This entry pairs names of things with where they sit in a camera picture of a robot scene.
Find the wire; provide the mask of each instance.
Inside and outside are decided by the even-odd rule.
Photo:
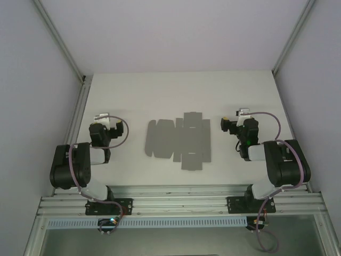
[[[263,230],[263,232],[266,232],[266,233],[268,233],[268,234],[271,234],[271,235],[274,236],[275,239],[276,239],[276,248],[275,248],[274,250],[269,250],[269,249],[267,249],[267,248],[264,247],[264,245],[262,244],[262,241],[261,241],[261,236],[260,236],[260,234],[259,234],[259,232],[258,232],[258,231],[259,231],[259,229],[258,229],[259,219],[260,219],[260,217],[261,217],[261,214],[262,214],[262,211],[263,211],[263,208],[264,208],[266,202],[267,202],[270,198],[274,197],[275,195],[277,195],[278,193],[280,193],[281,191],[283,191],[283,190],[285,190],[285,189],[295,189],[295,188],[298,188],[298,187],[300,187],[300,186],[302,185],[303,180],[304,180],[304,171],[303,171],[303,166],[302,166],[301,160],[299,159],[299,156],[298,156],[298,154],[296,153],[296,151],[293,149],[293,147],[292,147],[289,143],[287,143],[287,142],[285,142],[285,141],[283,141],[283,140],[278,140],[278,137],[279,137],[279,135],[280,135],[280,133],[281,133],[281,123],[280,123],[279,119],[278,119],[274,114],[269,113],[269,112],[253,112],[253,113],[247,113],[247,114],[241,114],[241,115],[257,115],[257,114],[270,115],[270,116],[272,116],[273,118],[276,119],[276,121],[277,121],[277,123],[278,123],[278,133],[277,133],[277,135],[276,135],[275,141],[276,141],[276,142],[279,142],[279,143],[282,143],[282,144],[284,144],[285,146],[287,146],[287,148],[289,148],[289,150],[292,152],[292,154],[294,155],[294,157],[295,157],[295,159],[296,159],[296,162],[297,162],[298,168],[299,168],[299,172],[300,172],[300,174],[301,174],[301,177],[300,177],[300,179],[299,179],[298,184],[296,184],[295,186],[286,186],[286,187],[282,187],[282,189],[279,189],[279,190],[273,192],[272,194],[270,194],[270,196],[268,196],[268,197],[264,200],[264,202],[262,203],[262,205],[261,205],[261,207],[259,208],[259,211],[258,211],[257,220],[256,220],[256,235],[257,235],[258,243],[259,243],[259,245],[261,246],[261,248],[262,248],[265,252],[268,252],[268,253],[276,253],[276,252],[279,251],[279,245],[280,245],[280,244],[279,244],[279,240],[278,240],[278,238],[275,236],[274,233],[272,233],[272,232],[270,232],[270,231],[267,231],[267,230]]]
[[[123,140],[122,142],[120,142],[119,144],[117,144],[117,145],[109,146],[109,147],[93,147],[93,148],[101,148],[101,149],[117,148],[117,147],[121,146],[124,142],[126,142],[126,140],[128,139],[128,136],[129,136],[129,125],[128,125],[128,123],[127,123],[124,119],[122,119],[122,118],[120,118],[120,117],[118,117],[118,116],[110,116],[110,115],[107,115],[107,116],[99,116],[99,117],[96,117],[95,120],[99,120],[99,119],[107,118],[107,117],[111,117],[111,118],[115,118],[115,119],[121,120],[121,121],[126,125],[126,127],[127,127],[127,135],[126,135],[126,137],[124,138],[124,140]]]
[[[264,209],[264,219],[265,219],[265,221],[267,221],[267,210],[266,209]]]
[[[70,149],[69,149],[69,168],[70,168],[70,173],[71,173],[72,179],[73,179],[73,181],[74,181],[74,183],[75,183],[75,185],[76,185],[76,187],[78,189],[79,194],[81,196],[83,196],[83,197],[85,197],[87,199],[93,200],[93,201],[95,201],[97,203],[101,203],[101,204],[114,204],[114,205],[119,207],[119,211],[120,211],[119,220],[117,221],[117,224],[115,225],[115,227],[109,232],[111,234],[112,232],[114,232],[117,229],[117,227],[118,227],[118,225],[121,222],[121,219],[123,217],[122,206],[119,203],[116,203],[114,201],[103,201],[103,200],[99,200],[99,199],[96,199],[96,198],[92,198],[91,196],[88,196],[88,195],[85,195],[85,194],[82,193],[82,188],[81,188],[81,186],[79,185],[79,183],[78,183],[78,181],[76,179],[76,175],[75,175],[75,172],[74,172],[74,167],[72,165],[72,150],[73,150],[75,145],[77,145],[77,143],[73,143],[72,145],[70,145]]]
[[[238,141],[237,144],[236,144],[236,151],[237,151],[237,152],[240,151],[240,150],[237,149],[237,148],[238,148],[238,145],[239,145],[239,142],[240,142],[240,141]]]
[[[278,133],[275,137],[275,140],[278,139],[279,135],[281,134],[282,126],[281,126],[279,119],[274,114],[269,113],[269,112],[252,112],[252,113],[245,113],[245,114],[240,114],[240,115],[241,116],[248,116],[248,115],[258,115],[258,114],[269,115],[269,116],[272,116],[273,118],[276,119],[276,121],[278,123]]]
[[[109,147],[93,147],[93,148],[101,148],[101,149],[117,148],[117,147],[121,146],[127,140],[127,138],[128,138],[128,135],[129,135],[129,125],[127,124],[127,122],[124,119],[122,119],[120,117],[117,117],[117,116],[107,115],[107,116],[97,117],[97,118],[95,118],[95,120],[106,118],[106,117],[112,117],[112,118],[116,118],[116,119],[121,120],[127,126],[127,135],[125,136],[124,140],[121,143],[117,144],[117,145],[109,146]],[[76,187],[78,189],[79,194],[81,196],[83,196],[83,197],[85,197],[87,199],[93,200],[93,201],[95,201],[97,203],[101,203],[101,204],[114,204],[114,205],[119,207],[119,210],[120,210],[119,220],[117,221],[117,224],[115,225],[115,227],[111,231],[109,231],[109,234],[111,234],[112,232],[114,232],[117,229],[117,227],[118,227],[118,225],[119,225],[119,223],[120,223],[120,221],[121,221],[121,219],[122,219],[122,217],[124,215],[123,214],[122,206],[119,203],[116,203],[114,201],[103,201],[103,200],[99,200],[99,199],[96,199],[96,198],[92,198],[92,197],[87,196],[87,195],[82,193],[82,188],[81,188],[81,186],[79,185],[79,183],[77,181],[77,178],[76,178],[76,175],[75,175],[75,172],[74,172],[74,167],[73,167],[73,164],[72,164],[72,150],[75,147],[75,145],[78,145],[78,144],[77,143],[73,143],[72,145],[70,145],[70,148],[69,148],[69,168],[70,168],[70,173],[71,173],[72,179],[73,179],[73,181],[74,181],[74,183],[75,183],[75,185],[76,185]],[[102,231],[103,224],[104,223],[102,223],[102,225],[100,225],[100,231]]]

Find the purple cable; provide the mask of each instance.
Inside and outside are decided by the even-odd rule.
[[[102,232],[103,225],[104,225],[104,224],[108,224],[108,223],[110,223],[109,220],[105,220],[105,221],[102,221],[102,222],[101,222],[101,224],[100,224],[100,232]]]
[[[274,114],[269,113],[269,112],[253,112],[253,113],[245,113],[245,114],[240,114],[240,115],[241,116],[248,116],[248,115],[258,115],[258,114],[269,115],[269,116],[272,116],[273,118],[276,119],[276,121],[278,123],[278,133],[275,137],[275,140],[278,139],[279,135],[281,134],[282,126],[281,126],[281,123],[279,122],[279,119]]]
[[[299,172],[300,172],[300,174],[301,174],[301,177],[300,177],[300,179],[299,179],[298,184],[296,184],[295,186],[292,186],[292,187],[291,187],[291,186],[283,187],[282,189],[283,189],[283,190],[284,190],[284,189],[295,189],[295,188],[300,187],[300,186],[302,185],[302,183],[303,183],[303,180],[304,180],[303,166],[302,166],[301,160],[299,159],[298,154],[297,154],[296,151],[293,149],[293,147],[292,147],[290,144],[288,144],[287,142],[283,141],[283,140],[278,140],[278,137],[279,137],[279,135],[281,134],[281,123],[280,123],[279,119],[278,119],[274,114],[269,113],[269,112],[253,112],[253,113],[247,113],[247,114],[241,114],[241,115],[244,116],[244,115],[257,115],[257,114],[270,115],[270,116],[272,116],[273,118],[276,119],[276,121],[277,121],[277,123],[278,123],[278,133],[277,133],[277,136],[276,136],[276,138],[275,138],[275,141],[276,141],[276,142],[280,142],[280,143],[286,145],[287,148],[289,148],[289,150],[290,150],[290,151],[292,152],[292,154],[294,155],[294,157],[295,157],[295,159],[296,159],[296,162],[297,162],[297,164],[298,164]],[[264,247],[264,245],[262,244],[262,241],[261,241],[261,236],[260,236],[260,234],[259,234],[259,232],[258,232],[259,219],[260,219],[260,217],[261,217],[261,214],[262,214],[262,211],[263,211],[263,208],[264,208],[266,202],[270,199],[270,197],[272,198],[272,197],[274,197],[275,195],[277,195],[278,193],[280,193],[280,192],[282,191],[282,189],[275,191],[274,193],[272,193],[270,196],[268,196],[268,197],[264,200],[264,202],[262,203],[261,207],[259,208],[258,215],[257,215],[257,220],[256,220],[256,235],[257,235],[257,240],[258,240],[258,243],[259,243],[259,245],[261,246],[261,248],[262,248],[265,252],[268,252],[268,253],[276,253],[276,252],[279,251],[279,240],[278,240],[278,238],[275,236],[274,233],[272,233],[272,232],[270,232],[270,231],[267,231],[267,230],[263,230],[263,232],[268,233],[268,234],[271,234],[272,236],[274,236],[275,239],[276,239],[276,243],[277,243],[276,248],[275,248],[274,250],[272,250],[272,251],[271,251],[271,250],[268,250],[267,248]]]
[[[122,118],[120,118],[120,117],[117,117],[117,116],[110,116],[110,115],[108,115],[108,116],[97,117],[97,118],[95,118],[95,120],[102,119],[102,118],[106,118],[106,117],[116,118],[116,119],[121,120],[123,123],[125,123],[125,125],[127,126],[127,135],[126,135],[126,137],[124,138],[124,140],[123,140],[121,143],[117,144],[117,145],[114,145],[114,146],[111,146],[111,147],[93,147],[93,148],[101,148],[101,149],[117,148],[117,147],[121,146],[121,145],[127,140],[127,138],[128,138],[128,135],[129,135],[129,125],[127,124],[127,122],[126,122],[124,119],[122,119]],[[73,167],[73,164],[72,164],[72,150],[73,150],[73,148],[74,148],[75,145],[78,145],[78,144],[77,144],[77,143],[73,143],[72,145],[70,145],[70,148],[69,148],[69,168],[70,168],[70,173],[71,173],[72,179],[73,179],[73,181],[74,181],[74,183],[75,183],[75,185],[76,185],[76,187],[77,187],[77,189],[78,189],[79,194],[80,194],[81,196],[87,198],[87,199],[93,200],[93,201],[98,202],[98,203],[101,203],[101,204],[114,204],[114,205],[116,205],[116,206],[119,207],[119,210],[120,210],[119,220],[117,221],[117,224],[115,225],[115,227],[109,232],[109,233],[111,234],[112,232],[114,232],[114,231],[117,229],[117,227],[118,227],[118,225],[119,225],[119,223],[121,222],[121,219],[122,219],[122,217],[123,217],[123,209],[122,209],[122,206],[121,206],[119,203],[116,203],[116,202],[114,202],[114,201],[102,201],[102,200],[98,200],[98,199],[96,199],[96,198],[89,197],[89,196],[87,196],[87,195],[85,195],[85,194],[83,194],[83,193],[81,192],[81,189],[82,189],[82,188],[81,188],[81,186],[79,185],[79,183],[78,183],[78,181],[77,181],[77,179],[76,179],[74,167]]]
[[[117,144],[117,145],[109,146],[109,147],[93,147],[93,148],[101,148],[101,149],[117,148],[117,147],[121,146],[128,139],[128,136],[129,136],[129,125],[127,124],[127,122],[124,119],[122,119],[122,118],[120,118],[118,116],[110,116],[110,115],[108,115],[108,116],[96,117],[95,120],[99,120],[99,119],[107,118],[107,117],[111,117],[111,118],[115,118],[115,119],[121,120],[126,125],[126,127],[127,127],[127,135],[124,138],[124,140],[122,142],[120,142],[119,144]]]
[[[74,167],[73,167],[73,165],[72,165],[72,150],[73,150],[73,148],[74,148],[75,145],[77,145],[77,143],[72,144],[72,145],[70,146],[70,149],[69,149],[69,168],[70,168],[70,173],[71,173],[72,179],[73,179],[73,181],[74,181],[74,183],[75,183],[75,185],[76,185],[76,187],[77,187],[77,189],[78,189],[79,194],[80,194],[81,196],[87,198],[87,199],[93,200],[93,201],[98,202],[98,203],[101,203],[101,204],[114,204],[114,205],[117,205],[117,206],[119,207],[119,210],[120,210],[119,220],[117,221],[117,224],[115,225],[115,227],[109,232],[109,233],[111,234],[112,232],[114,232],[114,231],[117,229],[117,227],[118,227],[118,225],[119,225],[119,223],[121,222],[121,219],[122,219],[122,217],[123,217],[123,209],[122,209],[122,206],[121,206],[119,203],[116,203],[116,202],[114,202],[114,201],[102,201],[102,200],[98,200],[98,199],[96,199],[96,198],[92,198],[92,197],[90,197],[90,196],[87,196],[87,195],[85,195],[85,194],[83,194],[83,193],[81,192],[81,189],[82,189],[82,188],[81,188],[81,186],[79,185],[79,183],[78,183],[78,181],[77,181],[77,179],[76,179],[76,175],[75,175],[75,172],[74,172]]]

